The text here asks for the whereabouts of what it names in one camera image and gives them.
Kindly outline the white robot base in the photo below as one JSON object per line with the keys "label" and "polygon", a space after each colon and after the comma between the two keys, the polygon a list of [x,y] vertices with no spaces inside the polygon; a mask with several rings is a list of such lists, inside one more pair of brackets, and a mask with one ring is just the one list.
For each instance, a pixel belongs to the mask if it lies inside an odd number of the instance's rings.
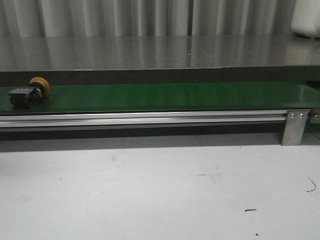
{"label": "white robot base", "polygon": [[296,0],[290,29],[293,33],[309,37],[320,37],[320,1]]}

